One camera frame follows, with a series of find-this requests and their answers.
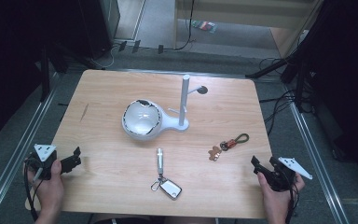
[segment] small metal tool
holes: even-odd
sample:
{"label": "small metal tool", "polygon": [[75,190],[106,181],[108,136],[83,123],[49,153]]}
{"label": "small metal tool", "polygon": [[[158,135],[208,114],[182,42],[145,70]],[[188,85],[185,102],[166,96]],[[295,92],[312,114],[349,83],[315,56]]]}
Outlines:
{"label": "small metal tool", "polygon": [[173,183],[168,178],[163,176],[163,159],[162,159],[162,149],[157,149],[157,170],[158,170],[158,177],[150,186],[153,191],[158,190],[161,187],[162,191],[164,191],[171,199],[176,200],[179,194],[182,192],[182,189]]}

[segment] aluminum rail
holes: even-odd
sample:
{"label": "aluminum rail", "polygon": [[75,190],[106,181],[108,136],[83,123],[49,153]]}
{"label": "aluminum rail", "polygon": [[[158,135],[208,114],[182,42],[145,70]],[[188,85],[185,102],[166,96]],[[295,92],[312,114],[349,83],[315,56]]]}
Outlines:
{"label": "aluminum rail", "polygon": [[[283,88],[285,91],[289,91],[289,88],[287,86],[283,85]],[[330,210],[333,214],[334,220],[336,221],[336,223],[350,223],[347,218],[344,207],[342,206],[342,202],[337,194],[336,188],[334,187],[333,181],[327,173],[327,170],[324,166],[324,162],[321,158],[321,155],[319,154],[318,148],[313,141],[312,135],[310,134],[310,129],[308,128],[304,116],[298,112],[295,104],[290,104],[290,107],[295,117],[298,129],[300,130],[301,136],[304,140],[307,151],[310,154],[310,160],[312,161],[316,175],[319,177],[319,181],[321,182],[324,196],[327,200],[328,205],[330,206]]]}
{"label": "aluminum rail", "polygon": [[50,93],[48,94],[45,101],[39,104],[24,134],[22,135],[20,142],[17,144],[16,149],[14,150],[11,158],[9,159],[4,172],[0,176],[0,204],[4,200],[5,195],[10,187],[10,184],[16,176],[16,172],[19,170],[22,165],[22,162],[24,161],[26,153],[28,152],[28,148],[34,139],[34,135],[39,128],[43,117],[45,117],[46,115],[46,112],[50,106],[52,98],[54,97],[61,78],[61,75],[59,75],[58,73],[54,73],[51,79],[52,87]]}

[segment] power cord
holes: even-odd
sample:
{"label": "power cord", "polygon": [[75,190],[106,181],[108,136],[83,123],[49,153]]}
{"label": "power cord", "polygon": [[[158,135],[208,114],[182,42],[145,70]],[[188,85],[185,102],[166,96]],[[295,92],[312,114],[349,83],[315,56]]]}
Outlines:
{"label": "power cord", "polygon": [[30,205],[31,215],[32,215],[34,221],[36,221],[38,219],[38,215],[36,213],[36,209],[34,208],[34,197],[35,197],[36,192],[39,189],[40,185],[42,184],[44,178],[42,178],[40,183],[37,185],[36,189],[34,190],[34,195],[33,195],[33,197],[31,197],[30,184],[28,183],[28,170],[29,170],[29,167],[31,167],[32,165],[40,168],[40,167],[43,167],[44,164],[43,164],[43,162],[38,161],[35,158],[28,158],[25,161],[25,165],[24,165],[25,192],[26,192],[26,195],[27,195],[28,203]]}

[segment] silver metal clip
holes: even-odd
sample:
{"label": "silver metal clip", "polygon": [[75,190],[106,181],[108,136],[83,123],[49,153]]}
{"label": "silver metal clip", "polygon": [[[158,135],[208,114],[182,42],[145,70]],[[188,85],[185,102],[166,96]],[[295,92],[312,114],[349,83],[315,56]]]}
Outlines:
{"label": "silver metal clip", "polygon": [[150,186],[150,188],[151,188],[153,191],[158,190],[159,185],[161,184],[161,182],[162,182],[161,178],[160,178],[160,177],[157,178],[157,179],[155,180],[155,182],[153,182],[153,184]]}

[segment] wrist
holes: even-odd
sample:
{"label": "wrist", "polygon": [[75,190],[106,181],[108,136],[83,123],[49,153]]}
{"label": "wrist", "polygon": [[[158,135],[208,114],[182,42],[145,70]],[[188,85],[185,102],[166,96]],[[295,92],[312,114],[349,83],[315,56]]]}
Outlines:
{"label": "wrist", "polygon": [[60,206],[53,206],[50,208],[43,208],[40,210],[39,218],[37,219],[37,224],[55,224],[58,222],[58,217],[61,213]]}

